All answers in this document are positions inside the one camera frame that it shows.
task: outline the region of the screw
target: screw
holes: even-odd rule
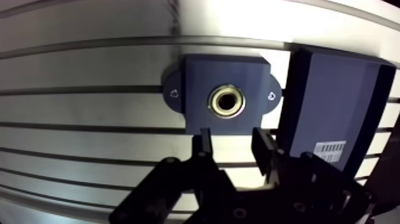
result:
[[[368,197],[369,200],[372,199],[372,194],[369,191],[365,192],[365,195]]]
[[[316,180],[317,180],[317,175],[315,173],[313,173],[312,177],[311,177],[311,182],[315,183]]]
[[[279,154],[281,154],[281,155],[283,155],[283,154],[285,153],[285,151],[284,151],[283,149],[281,149],[281,148],[279,148],[279,149],[277,150],[277,152],[278,152]]]

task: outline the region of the hole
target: hole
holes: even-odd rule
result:
[[[225,94],[218,99],[218,106],[222,110],[230,110],[235,106],[235,104],[236,97],[233,94]]]
[[[246,210],[242,208],[238,208],[233,211],[233,216],[237,219],[244,219],[246,215],[247,215]]]

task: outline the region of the bearing ring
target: bearing ring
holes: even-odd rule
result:
[[[222,119],[231,119],[245,108],[246,101],[242,91],[234,85],[221,85],[212,91],[208,98],[208,108]]]

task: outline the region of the screw hole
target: screw hole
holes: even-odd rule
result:
[[[244,219],[246,217],[246,215],[247,215],[247,212],[245,209],[239,208],[239,209],[235,209],[233,211],[233,216],[237,219]]]

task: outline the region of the barcode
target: barcode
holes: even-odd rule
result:
[[[328,163],[335,163],[340,160],[346,141],[336,142],[317,142],[314,148],[314,154]]]

